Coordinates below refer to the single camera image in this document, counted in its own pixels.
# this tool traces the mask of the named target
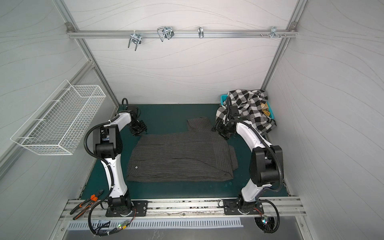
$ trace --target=wire mesh basket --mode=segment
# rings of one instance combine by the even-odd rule
[[[59,97],[50,100],[54,93]],[[67,80],[54,93],[11,140],[38,155],[72,155],[105,94],[98,85],[73,86]]]

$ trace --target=black mounting plate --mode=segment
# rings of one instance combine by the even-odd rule
[[[260,207],[262,205],[261,203],[256,204],[256,208],[261,212],[264,213],[263,208]],[[258,211],[255,209],[250,209],[250,212],[248,214],[241,213],[237,208],[237,200],[236,199],[224,199],[223,200],[223,206],[224,207],[224,214],[225,215],[253,215],[253,214],[259,214]]]
[[[136,217],[144,217],[147,214],[147,207],[148,207],[148,201],[132,201],[133,205],[136,208]],[[135,212],[130,213],[128,216],[124,217],[133,217]],[[105,213],[106,217],[123,217],[120,214],[111,211],[110,209],[107,210]]]

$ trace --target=white wall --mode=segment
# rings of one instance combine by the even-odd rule
[[[81,30],[285,29],[296,0],[65,0]],[[276,39],[87,40],[118,99],[130,103],[219,103],[233,89],[258,89]]]
[[[51,0],[0,3],[0,155],[29,115],[86,61],[75,40],[67,37]],[[81,84],[102,87],[93,70]],[[107,96],[91,125],[109,119],[113,108]],[[92,161],[81,145],[72,156],[24,150],[0,180],[0,239],[48,239]]]
[[[384,239],[384,2],[310,0],[267,87],[314,239]]]

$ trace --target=green mat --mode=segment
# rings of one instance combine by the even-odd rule
[[[168,134],[186,132],[187,119],[208,117],[213,125],[217,104],[144,104],[138,105],[141,110],[140,120],[143,120],[148,128],[148,134]],[[140,137],[131,135],[129,128],[121,131],[123,141],[123,152],[121,154],[121,167],[124,178],[128,161],[133,148]],[[127,182],[132,199],[154,199],[154,198],[198,198],[198,197],[236,197],[242,187],[249,180],[249,163],[251,151],[243,138],[235,135],[228,140],[235,148],[239,168],[234,170],[234,179],[225,182]],[[88,183],[85,186],[81,199],[87,199],[99,189],[108,193],[108,183],[104,168],[100,161],[93,167]],[[288,196],[286,189],[280,192],[267,191],[263,196],[284,197]]]

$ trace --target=orange and black pliers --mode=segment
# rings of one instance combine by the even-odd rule
[[[87,200],[83,201],[82,203],[74,207],[74,209],[72,209],[72,211],[70,212],[71,215],[74,214],[74,212],[76,212],[78,209],[82,208],[83,205],[88,203],[87,206],[78,215],[73,217],[73,220],[78,219],[81,215],[83,215],[87,211],[87,209],[91,208],[92,204],[94,204],[98,200],[98,198],[103,192],[104,190],[99,190],[97,194],[93,194],[90,198],[88,198]]]

